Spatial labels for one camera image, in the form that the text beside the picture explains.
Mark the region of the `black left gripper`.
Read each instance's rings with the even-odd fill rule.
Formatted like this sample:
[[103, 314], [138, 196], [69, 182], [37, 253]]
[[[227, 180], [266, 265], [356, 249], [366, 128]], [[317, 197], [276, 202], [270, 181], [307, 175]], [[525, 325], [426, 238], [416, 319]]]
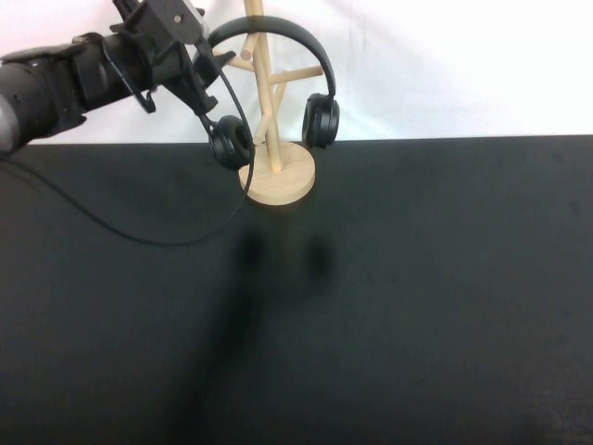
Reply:
[[197, 49], [192, 61], [182, 39], [167, 28], [122, 27], [120, 96], [150, 100], [152, 92], [163, 86], [196, 116], [205, 116], [218, 105], [205, 86], [211, 86], [231, 60], [231, 51], [214, 54]]

